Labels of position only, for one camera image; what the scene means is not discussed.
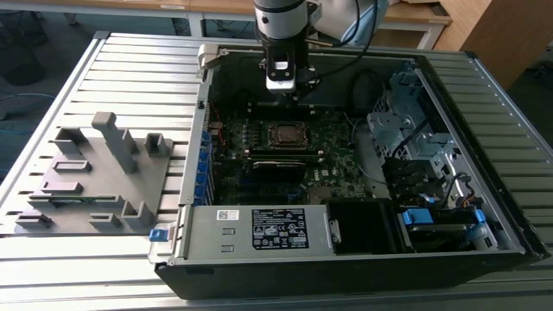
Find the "chip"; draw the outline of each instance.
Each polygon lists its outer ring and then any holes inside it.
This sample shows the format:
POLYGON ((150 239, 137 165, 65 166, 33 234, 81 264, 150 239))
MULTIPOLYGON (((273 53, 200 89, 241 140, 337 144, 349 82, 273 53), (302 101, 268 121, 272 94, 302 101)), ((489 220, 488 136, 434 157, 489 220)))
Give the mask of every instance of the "chip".
POLYGON ((308 148, 306 127, 302 122, 282 122, 269 126, 272 149, 293 150, 308 148))

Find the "label sticker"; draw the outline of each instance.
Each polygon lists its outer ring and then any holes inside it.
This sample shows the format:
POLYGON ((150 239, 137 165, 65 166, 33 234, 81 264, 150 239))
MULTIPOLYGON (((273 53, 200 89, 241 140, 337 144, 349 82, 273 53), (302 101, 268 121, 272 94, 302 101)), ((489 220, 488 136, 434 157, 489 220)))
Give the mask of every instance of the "label sticker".
POLYGON ((238 210, 220 209, 217 211, 217 220, 238 220, 238 219, 240 219, 238 210))
POLYGON ((257 250, 309 248, 304 209, 252 210, 252 232, 257 250))
POLYGON ((161 8, 172 8, 173 10, 184 10, 181 5, 160 5, 161 8))

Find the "metal slotted surface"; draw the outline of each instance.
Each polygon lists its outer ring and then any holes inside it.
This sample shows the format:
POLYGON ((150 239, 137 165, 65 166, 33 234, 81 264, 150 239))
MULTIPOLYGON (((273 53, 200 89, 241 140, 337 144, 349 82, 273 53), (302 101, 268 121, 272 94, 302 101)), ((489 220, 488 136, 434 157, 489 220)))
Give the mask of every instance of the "metal slotted surface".
MULTIPOLYGON (((84 126, 85 135, 96 111, 113 111, 117 126, 134 137, 156 130, 173 139, 170 165, 158 222, 176 218, 182 168, 200 80, 196 55, 202 42, 182 37, 112 34, 94 40, 57 100, 31 138, 12 172, 0 187, 1 213, 27 208, 57 148, 48 143, 58 126, 84 126)), ((225 44, 253 45, 225 40, 225 44)), ((521 119, 510 100, 478 62, 456 52, 374 49, 378 52, 428 57, 458 105, 485 152, 510 188, 526 216, 548 245, 553 244, 553 166, 549 147, 521 119)), ((265 300, 182 301, 153 272, 144 236, 92 236, 0 240, 0 309, 133 310, 160 308, 285 308, 298 306, 409 303, 465 310, 482 303, 518 303, 534 299, 552 303, 553 259, 521 271, 493 273, 442 290, 282 297, 265 300)))

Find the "circuit board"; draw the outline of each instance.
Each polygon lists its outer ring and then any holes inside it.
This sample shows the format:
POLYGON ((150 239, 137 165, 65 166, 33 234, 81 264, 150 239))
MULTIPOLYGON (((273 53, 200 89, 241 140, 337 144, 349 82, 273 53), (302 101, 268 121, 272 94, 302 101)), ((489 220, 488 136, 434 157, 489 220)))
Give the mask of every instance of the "circuit board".
POLYGON ((365 192, 352 126, 333 109, 297 108, 293 113, 252 109, 225 111, 212 123, 222 128, 214 137, 214 203, 320 204, 329 197, 364 197, 365 192), (278 165, 254 181, 254 165, 278 165))

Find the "wire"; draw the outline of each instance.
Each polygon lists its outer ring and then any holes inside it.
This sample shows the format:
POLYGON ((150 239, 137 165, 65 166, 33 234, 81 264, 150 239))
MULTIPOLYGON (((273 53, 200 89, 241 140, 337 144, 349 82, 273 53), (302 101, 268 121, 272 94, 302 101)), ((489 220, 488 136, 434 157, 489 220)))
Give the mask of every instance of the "wire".
POLYGON ((36 96, 36 97, 48 97, 49 99, 54 100, 56 98, 52 95, 48 94, 40 94, 40 93, 21 93, 21 94, 13 94, 9 96, 5 96, 3 98, 0 98, 0 101, 12 97, 19 97, 19 96, 36 96))
POLYGON ((380 184, 382 184, 382 185, 386 185, 386 186, 388 186, 388 184, 386 184, 384 181, 380 181, 378 179, 372 178, 372 177, 370 177, 370 175, 369 175, 369 174, 366 174, 366 172, 362 170, 362 167, 361 167, 361 166, 358 166, 358 169, 360 169, 360 171, 361 171, 362 175, 365 175, 368 179, 370 179, 370 180, 372 180, 373 182, 376 182, 376 183, 380 183, 380 184))
POLYGON ((352 130, 352 144, 354 143, 354 141, 353 141, 353 136, 354 136, 354 134, 356 134, 357 124, 360 124, 361 120, 362 120, 362 119, 358 119, 358 120, 357 120, 357 122, 353 124, 353 130, 352 130))
POLYGON ((354 65, 360 61, 360 59, 364 57, 364 55, 365 55, 365 53, 366 53, 366 51, 369 49, 369 46, 370 46, 372 38, 374 37, 374 30, 377 28, 378 0, 372 0, 372 1, 374 3, 373 4, 374 5, 374 8, 372 9, 372 29, 370 29, 370 36, 369 36, 369 40, 366 41, 366 44, 365 44, 365 46, 364 46, 360 54, 356 56, 356 58, 349 63, 345 63, 338 68, 334 68, 333 70, 330 70, 330 71, 328 71, 325 73, 318 74, 317 75, 317 79, 321 79, 325 76, 330 76, 330 75, 341 72, 344 69, 346 69, 352 65, 354 65))
POLYGON ((429 123, 429 121, 425 119, 414 128, 413 132, 405 137, 404 141, 397 145, 390 157, 396 157, 397 152, 401 150, 401 148, 404 148, 404 146, 409 143, 409 141, 412 141, 412 139, 414 138, 414 136, 420 133, 420 131, 422 131, 422 128, 426 126, 426 124, 429 123))
POLYGON ((224 140, 224 138, 222 138, 222 134, 221 134, 221 131, 222 131, 222 126, 221 126, 221 117, 220 117, 220 114, 218 114, 218 110, 217 110, 217 107, 213 105, 213 104, 210 104, 210 107, 213 108, 213 111, 214 111, 214 116, 217 117, 217 127, 218 127, 218 140, 221 141, 221 145, 224 146, 225 145, 225 140, 224 140))
POLYGON ((345 109, 348 111, 353 110, 353 107, 354 107, 354 101, 353 101, 354 94, 353 94, 353 91, 356 90, 356 85, 357 85, 357 82, 360 80, 360 77, 364 76, 364 75, 368 76, 369 79, 373 82, 377 82, 378 84, 382 85, 382 93, 384 94, 386 93, 386 85, 384 83, 382 77, 380 76, 380 73, 377 73, 370 68, 361 69, 360 71, 357 71, 356 73, 353 73, 353 75, 352 75, 352 77, 350 77, 350 79, 348 81, 348 85, 345 87, 345 89, 348 90, 348 96, 345 98, 345 109))
POLYGON ((468 184, 468 182, 465 182, 465 187, 470 191, 470 193, 466 194, 466 197, 461 201, 461 204, 458 204, 458 206, 462 206, 462 207, 466 207, 469 201, 474 198, 474 189, 473 189, 473 187, 470 187, 470 185, 468 184))
POLYGON ((458 172, 453 178, 450 179, 449 183, 448 183, 448 187, 446 187, 446 191, 444 192, 444 199, 441 200, 441 205, 440 208, 445 209, 446 204, 448 204, 448 198, 449 198, 449 194, 450 194, 450 190, 453 189, 453 185, 457 181, 458 178, 461 178, 462 176, 465 176, 466 173, 465 172, 458 172))
POLYGON ((344 117, 345 117, 345 120, 348 120, 348 123, 350 124, 350 126, 356 126, 356 125, 353 124, 352 120, 349 119, 349 117, 348 117, 348 114, 346 114, 346 113, 344 113, 344 117))

